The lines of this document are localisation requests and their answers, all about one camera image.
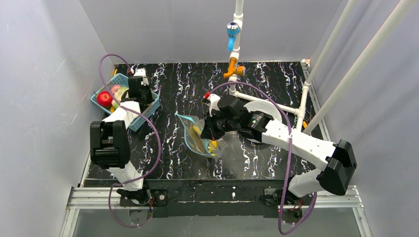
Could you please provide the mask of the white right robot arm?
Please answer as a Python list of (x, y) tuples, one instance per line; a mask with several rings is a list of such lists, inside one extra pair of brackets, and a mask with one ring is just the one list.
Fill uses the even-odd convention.
[(296, 129), (289, 130), (271, 102), (244, 103), (231, 95), (215, 94), (206, 94), (203, 102), (209, 106), (209, 111), (204, 118), (202, 139), (218, 140), (225, 133), (236, 131), (252, 142), (291, 151), (315, 166), (314, 170), (287, 179), (287, 196), (298, 199), (319, 191), (337, 196), (346, 194), (357, 167), (349, 142), (341, 139), (334, 143)]

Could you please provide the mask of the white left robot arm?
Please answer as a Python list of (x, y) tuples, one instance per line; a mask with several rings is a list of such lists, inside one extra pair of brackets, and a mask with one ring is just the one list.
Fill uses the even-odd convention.
[(153, 102), (145, 74), (128, 77), (125, 84), (104, 85), (104, 90), (97, 95), (96, 103), (113, 112), (90, 125), (91, 163), (111, 172), (128, 192), (140, 191), (144, 177), (130, 161), (127, 129), (138, 126), (140, 119), (149, 121), (142, 109)]

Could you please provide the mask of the yellow banana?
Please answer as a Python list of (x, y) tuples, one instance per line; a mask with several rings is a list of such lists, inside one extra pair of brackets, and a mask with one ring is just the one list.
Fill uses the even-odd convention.
[(201, 138), (202, 129), (193, 125), (191, 130), (192, 150), (200, 155), (215, 157), (218, 154), (217, 141)]

